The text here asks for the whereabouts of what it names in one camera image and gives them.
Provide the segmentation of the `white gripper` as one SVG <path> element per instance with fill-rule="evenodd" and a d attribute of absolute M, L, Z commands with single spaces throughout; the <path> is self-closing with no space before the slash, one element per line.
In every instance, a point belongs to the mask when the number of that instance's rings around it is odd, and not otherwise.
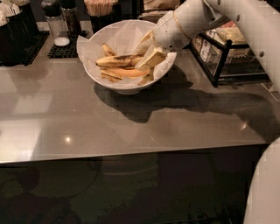
<path fill-rule="evenodd" d="M 137 44 L 133 53 L 144 56 L 135 68 L 145 71 L 160 64 L 167 57 L 165 49 L 184 48 L 215 19 L 215 11 L 206 0 L 186 0 L 176 10 L 168 11 L 158 20 L 156 28 L 147 31 Z M 159 46 L 154 46 L 154 39 Z"/>

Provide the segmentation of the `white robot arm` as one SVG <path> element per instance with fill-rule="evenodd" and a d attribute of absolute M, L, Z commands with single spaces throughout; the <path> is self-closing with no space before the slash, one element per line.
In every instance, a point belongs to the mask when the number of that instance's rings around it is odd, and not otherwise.
<path fill-rule="evenodd" d="M 255 76 L 280 89 L 280 13 L 266 0 L 186 0 L 162 16 L 136 47 L 138 69 L 157 64 L 154 50 L 176 52 L 203 31 L 233 21 L 261 69 Z M 243 224 L 280 224 L 280 138 L 263 152 L 250 184 Z"/>

